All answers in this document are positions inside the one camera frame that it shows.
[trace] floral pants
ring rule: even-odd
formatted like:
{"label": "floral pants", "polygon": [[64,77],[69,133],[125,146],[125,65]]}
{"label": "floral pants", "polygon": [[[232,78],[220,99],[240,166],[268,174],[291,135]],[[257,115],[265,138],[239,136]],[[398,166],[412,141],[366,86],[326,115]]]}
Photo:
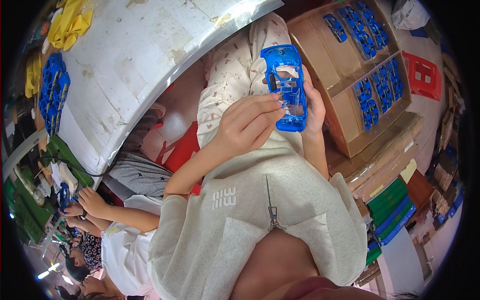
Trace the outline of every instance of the floral pants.
{"label": "floral pants", "polygon": [[248,95],[268,93],[266,63],[260,51],[274,45],[290,44],[287,25],[275,13],[269,13],[238,31],[208,53],[205,72],[208,86],[198,103],[197,138],[203,147],[205,135],[219,126],[225,110]]}

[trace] black hair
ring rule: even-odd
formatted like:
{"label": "black hair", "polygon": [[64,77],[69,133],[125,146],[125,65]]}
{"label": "black hair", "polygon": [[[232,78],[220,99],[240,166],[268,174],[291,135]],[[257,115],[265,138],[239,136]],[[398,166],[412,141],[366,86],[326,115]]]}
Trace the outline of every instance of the black hair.
{"label": "black hair", "polygon": [[402,291],[393,294],[392,300],[416,300],[419,298],[419,294],[415,291],[409,292],[409,291]]}
{"label": "black hair", "polygon": [[90,270],[86,265],[75,266],[75,259],[71,258],[68,255],[67,249],[65,246],[60,245],[60,249],[65,255],[65,267],[67,268],[68,273],[78,282],[82,282],[90,274]]}
{"label": "black hair", "polygon": [[67,292],[67,289],[62,286],[58,286],[56,289],[60,293],[60,297],[62,297],[62,299],[64,300],[120,300],[120,297],[102,296],[102,293],[90,293],[88,295],[83,296],[79,288],[77,289],[74,295],[70,295],[70,293]]}

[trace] black electric cable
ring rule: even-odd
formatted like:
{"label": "black electric cable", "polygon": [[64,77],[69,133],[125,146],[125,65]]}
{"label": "black electric cable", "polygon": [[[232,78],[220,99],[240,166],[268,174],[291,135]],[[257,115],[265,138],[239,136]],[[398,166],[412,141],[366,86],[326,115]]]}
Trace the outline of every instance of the black electric cable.
{"label": "black electric cable", "polygon": [[118,155],[115,156],[115,158],[113,159],[112,164],[111,164],[110,166],[108,166],[108,168],[105,170],[105,172],[103,172],[102,174],[99,174],[99,175],[90,174],[90,173],[88,173],[87,171],[82,170],[82,169],[80,169],[80,168],[72,165],[69,161],[63,160],[63,159],[58,158],[58,157],[43,156],[43,157],[40,157],[38,160],[41,160],[41,159],[56,159],[57,161],[62,162],[62,163],[65,163],[67,166],[69,166],[69,167],[71,167],[71,168],[73,168],[73,169],[75,169],[75,170],[77,170],[77,171],[80,171],[80,172],[82,172],[82,173],[85,173],[85,174],[87,174],[87,175],[90,175],[90,176],[92,176],[92,177],[102,177],[102,176],[108,174],[108,173],[112,170],[112,168],[113,168],[113,167],[115,166],[115,164],[117,163],[118,157],[119,157]]}

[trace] white shirt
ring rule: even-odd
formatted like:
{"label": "white shirt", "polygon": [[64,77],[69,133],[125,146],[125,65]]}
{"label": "white shirt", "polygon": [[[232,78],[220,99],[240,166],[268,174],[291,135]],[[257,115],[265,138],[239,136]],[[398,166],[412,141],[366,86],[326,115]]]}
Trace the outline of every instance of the white shirt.
{"label": "white shirt", "polygon": [[262,148],[208,173],[199,196],[164,200],[148,259],[163,300],[228,299],[273,226],[302,239],[320,275],[335,284],[348,286],[362,273],[366,227],[342,175],[327,181],[291,138],[274,131]]}
{"label": "white shirt", "polygon": [[[125,207],[138,208],[160,215],[162,200],[133,195]],[[126,296],[144,296],[153,289],[147,272],[148,247],[155,230],[141,232],[125,224],[113,222],[101,232],[102,267]]]}

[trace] workbench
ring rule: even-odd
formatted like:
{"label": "workbench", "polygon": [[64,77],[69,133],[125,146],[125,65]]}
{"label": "workbench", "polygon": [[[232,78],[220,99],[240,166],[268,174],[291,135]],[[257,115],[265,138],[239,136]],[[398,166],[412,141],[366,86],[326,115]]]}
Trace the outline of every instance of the workbench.
{"label": "workbench", "polygon": [[281,5],[280,0],[97,1],[91,27],[62,53],[71,85],[60,138],[88,172],[104,172],[176,78],[222,40]]}

